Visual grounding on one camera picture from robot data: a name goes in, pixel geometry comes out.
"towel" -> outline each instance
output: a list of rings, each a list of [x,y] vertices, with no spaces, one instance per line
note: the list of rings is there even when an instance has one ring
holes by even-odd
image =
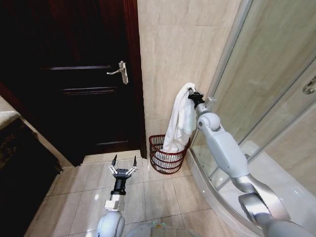
[[[174,101],[162,148],[164,152],[176,153],[184,150],[190,135],[196,129],[197,116],[194,110],[194,102],[188,98],[189,88],[195,91],[195,84],[186,83]]]

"dark wooden door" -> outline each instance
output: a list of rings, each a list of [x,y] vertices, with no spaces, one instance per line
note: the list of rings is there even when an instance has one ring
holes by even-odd
[[[3,96],[74,165],[86,154],[145,156],[136,0],[2,4]],[[127,85],[107,75],[120,61]]]

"robotic arm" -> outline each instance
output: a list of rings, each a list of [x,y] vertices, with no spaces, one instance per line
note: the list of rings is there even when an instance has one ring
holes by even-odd
[[[218,166],[239,190],[246,193],[238,200],[249,220],[261,227],[268,237],[313,236],[290,222],[289,214],[273,190],[249,173],[245,155],[232,135],[224,130],[219,117],[205,107],[203,94],[190,90],[188,98],[195,104],[197,126],[205,135]]]

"wooden door frame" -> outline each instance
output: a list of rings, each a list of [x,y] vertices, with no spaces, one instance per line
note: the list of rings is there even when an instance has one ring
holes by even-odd
[[[131,64],[131,73],[134,84],[134,95],[136,102],[136,116],[139,127],[140,153],[142,158],[147,158],[146,130],[143,98],[143,81],[141,71],[140,42],[138,30],[137,0],[123,0],[126,35],[128,42],[128,58]],[[39,121],[28,108],[0,81],[0,95],[13,106],[28,122],[31,123],[48,141],[44,124]]]
[[[143,98],[143,80],[140,57],[137,0],[123,0],[125,25],[129,50],[129,61],[132,63],[134,94],[136,98],[136,114],[139,122],[140,154],[147,158],[145,110]]]

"glass shower door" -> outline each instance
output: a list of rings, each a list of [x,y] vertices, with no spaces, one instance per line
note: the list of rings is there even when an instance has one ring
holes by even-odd
[[[306,213],[293,208],[294,201],[307,198],[313,203],[315,197],[306,192],[310,188],[305,183],[295,183],[298,175],[288,168],[289,161],[280,158],[297,147],[288,148],[289,153],[277,153],[277,148],[274,155],[266,152],[277,137],[311,113],[315,104],[316,93],[302,92],[316,76],[316,25],[312,22],[316,22],[315,1],[253,1],[223,73],[213,79],[210,95],[218,100],[213,112],[246,154],[253,176],[271,185],[293,220],[316,234],[315,224],[303,217]],[[200,132],[191,150],[222,199],[246,219],[238,203],[242,193],[218,169]],[[309,162],[316,164],[314,158]],[[316,186],[314,181],[310,178],[307,183]],[[316,210],[311,208],[307,216],[316,218]]]

